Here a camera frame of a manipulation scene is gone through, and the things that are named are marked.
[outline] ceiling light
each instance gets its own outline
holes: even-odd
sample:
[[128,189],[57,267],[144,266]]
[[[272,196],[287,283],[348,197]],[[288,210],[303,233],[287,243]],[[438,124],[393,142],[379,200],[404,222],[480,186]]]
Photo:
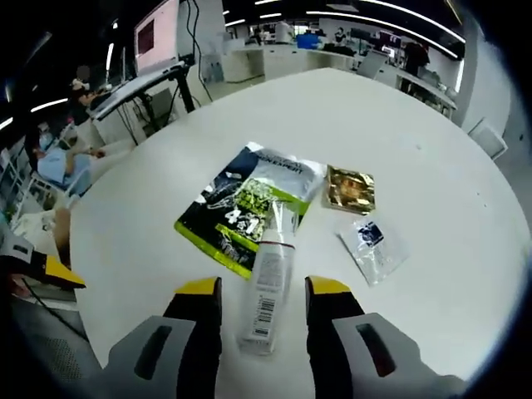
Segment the ceiling light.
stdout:
[[331,17],[349,17],[349,18],[354,18],[354,19],[362,19],[363,21],[368,21],[368,22],[381,23],[382,25],[386,25],[388,27],[393,27],[393,28],[398,29],[400,31],[404,31],[406,33],[410,33],[412,36],[419,37],[420,39],[423,39],[426,42],[429,42],[432,46],[439,48],[443,52],[446,52],[450,56],[452,56],[454,58],[458,58],[458,56],[454,52],[446,49],[441,44],[438,44],[438,43],[432,41],[431,39],[429,39],[428,37],[424,37],[424,36],[420,35],[419,33],[415,33],[413,31],[411,31],[410,29],[406,29],[405,27],[399,27],[397,25],[394,25],[393,23],[384,22],[384,21],[381,21],[381,20],[378,20],[378,19],[375,19],[375,18],[362,17],[360,15],[344,14],[343,12],[307,11],[307,14],[308,15],[328,15],[328,16],[331,16]]
[[418,17],[418,18],[421,18],[423,21],[427,21],[429,23],[431,23],[432,25],[436,26],[436,27],[439,27],[440,29],[442,29],[443,31],[449,33],[451,36],[455,37],[456,39],[458,39],[459,41],[461,41],[462,43],[465,43],[466,40],[465,38],[463,38],[462,36],[460,36],[458,33],[455,33],[453,32],[451,29],[449,29],[448,27],[444,27],[443,25],[441,25],[440,23],[436,22],[436,21],[433,21],[431,20],[430,18],[427,18],[425,17],[424,15],[421,15],[421,14],[418,14],[417,12],[413,12],[411,10],[409,10],[408,8],[404,8],[404,7],[399,7],[399,6],[396,6],[395,4],[390,4],[389,2],[381,2],[379,0],[360,0],[361,2],[372,2],[373,4],[378,4],[380,6],[384,6],[384,7],[389,7],[389,8],[395,8],[396,10],[399,10],[399,11],[403,11],[403,12],[407,12],[409,13],[410,15],[413,15],[414,17]]
[[451,0],[446,0],[446,3],[449,6],[449,8],[452,10],[452,13],[455,14],[456,19],[458,20],[458,22],[461,25],[462,21],[461,21],[460,17],[458,17],[458,12],[456,12],[455,7],[452,5]]
[[39,111],[42,108],[47,108],[48,106],[54,106],[56,104],[61,104],[62,102],[67,102],[67,98],[62,98],[61,100],[55,100],[51,102],[47,102],[46,104],[42,104],[41,106],[36,106],[35,108],[32,108],[32,112]]
[[462,86],[462,77],[464,76],[464,60],[460,61],[458,66],[458,76],[456,76],[455,91],[460,92],[460,86]]
[[13,118],[7,118],[4,122],[0,123],[0,130],[8,126],[11,122],[13,122]]
[[225,27],[232,27],[233,25],[238,25],[239,23],[246,22],[245,19],[239,19],[238,21],[232,21],[225,24]]
[[261,4],[266,4],[267,2],[279,2],[280,0],[260,0],[260,2],[255,2],[255,6],[260,6]]
[[281,14],[280,12],[276,12],[275,14],[266,14],[266,15],[261,15],[260,18],[261,19],[265,19],[265,18],[271,18],[271,17],[280,17]]
[[113,55],[113,48],[115,48],[115,43],[111,43],[109,45],[109,49],[107,49],[106,71],[109,71],[109,67],[111,66],[111,56]]

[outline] table surface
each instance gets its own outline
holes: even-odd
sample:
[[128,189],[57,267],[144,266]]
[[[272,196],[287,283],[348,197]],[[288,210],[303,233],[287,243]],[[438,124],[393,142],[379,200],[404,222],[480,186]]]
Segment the table surface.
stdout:
[[[357,216],[323,208],[318,196],[298,231],[271,357],[239,353],[234,326],[246,282],[173,227],[251,140],[373,174],[378,212],[409,253],[369,288],[335,235]],[[253,86],[167,126],[88,191],[71,225],[72,267],[87,285],[76,297],[102,366],[115,343],[165,311],[177,287],[222,277],[219,397],[313,396],[303,281],[309,274],[348,285],[367,313],[380,313],[416,340],[436,372],[469,378],[505,330],[529,249],[513,191],[474,141],[418,100],[333,69]]]

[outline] cable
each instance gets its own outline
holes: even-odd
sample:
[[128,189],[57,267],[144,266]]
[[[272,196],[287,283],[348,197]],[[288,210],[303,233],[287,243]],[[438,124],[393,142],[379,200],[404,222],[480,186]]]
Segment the cable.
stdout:
[[[186,0],[186,2],[188,4],[188,6],[189,6],[189,16],[190,16],[190,0]],[[192,36],[192,47],[193,47],[193,50],[194,50],[194,45],[196,45],[198,47],[198,54],[199,54],[199,57],[198,57],[198,79],[199,79],[199,83],[201,83],[201,86],[203,86],[203,88],[205,89],[205,92],[207,93],[207,96],[209,97],[210,102],[213,102],[213,97],[210,95],[209,89],[207,89],[207,86],[205,85],[205,83],[203,82],[203,79],[201,78],[201,58],[203,57],[203,54],[201,53],[200,45],[196,41],[196,29],[198,27],[198,19],[200,19],[200,6],[198,6],[198,3],[196,2],[196,0],[192,0],[192,2],[194,3],[194,5],[196,7],[196,18],[195,18],[195,21],[194,21],[194,27],[192,28],[193,29],[193,33],[190,33],[190,29],[188,27],[188,24],[187,24],[187,31]]]
[[192,34],[192,32],[190,31],[190,27],[189,27],[189,24],[190,24],[190,0],[186,0],[186,4],[187,4],[187,8],[189,9],[189,15],[188,17],[186,18],[186,31],[189,33],[190,37],[192,37],[192,58],[194,58],[194,60],[196,59],[196,47],[195,47],[195,35]]
[[22,282],[28,289],[28,291],[32,294],[32,296],[42,305],[43,308],[45,308],[54,318],[59,320],[66,328],[68,328],[70,331],[75,333],[79,338],[89,342],[89,338],[86,337],[86,335],[83,332],[78,331],[76,328],[74,328],[67,320],[65,320],[59,313],[56,313],[54,310],[49,308],[42,299],[39,298],[39,296],[35,293],[35,291],[32,290],[32,288],[27,283],[26,279],[22,279]]
[[126,127],[126,130],[129,132],[129,134],[131,136],[131,139],[133,139],[133,141],[135,142],[135,145],[139,145],[139,142],[136,140],[135,135],[133,134],[133,128],[131,128],[131,125],[129,123],[130,120],[129,120],[129,118],[127,118],[127,112],[124,112],[124,114],[126,115],[126,119],[127,119],[127,123],[126,123],[126,121],[124,120],[124,116],[122,116],[120,107],[116,108],[116,111],[118,112],[118,115],[120,116],[120,119],[122,119],[122,123]]
[[164,126],[168,126],[168,122],[170,121],[170,115],[172,115],[172,109],[174,108],[175,95],[177,94],[177,91],[179,89],[180,89],[180,87],[179,87],[179,85],[177,85],[177,87],[174,90],[174,95],[172,96],[172,101],[170,102],[170,109],[168,110],[168,116],[166,117],[166,122],[165,122]]
[[[192,95],[190,95],[190,96],[192,97],[192,100],[196,100],[196,102],[198,103],[198,106],[201,108],[202,105],[201,105],[200,101],[196,97],[194,97]],[[183,94],[181,92],[180,92],[179,98],[183,98]]]
[[139,116],[140,116],[140,118],[142,118],[142,120],[143,120],[144,122],[146,122],[146,123],[150,123],[150,122],[148,121],[148,118],[145,118],[145,117],[144,117],[144,114],[142,113],[142,106],[143,106],[143,105],[142,105],[142,104],[139,105],[139,104],[136,102],[136,98],[133,99],[133,103],[135,104],[136,109],[139,111]]

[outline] white cabinet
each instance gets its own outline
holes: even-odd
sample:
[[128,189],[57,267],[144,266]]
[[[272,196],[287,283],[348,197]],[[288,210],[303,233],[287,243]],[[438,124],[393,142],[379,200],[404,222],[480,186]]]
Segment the white cabinet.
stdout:
[[264,75],[266,80],[292,75],[307,70],[307,52],[294,47],[276,46],[264,49]]

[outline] clear plastic packet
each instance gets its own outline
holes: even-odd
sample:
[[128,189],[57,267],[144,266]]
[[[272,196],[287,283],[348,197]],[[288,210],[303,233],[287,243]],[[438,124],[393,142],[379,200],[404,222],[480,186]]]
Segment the clear plastic packet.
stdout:
[[357,219],[339,233],[367,283],[380,283],[407,258],[403,240],[377,212]]

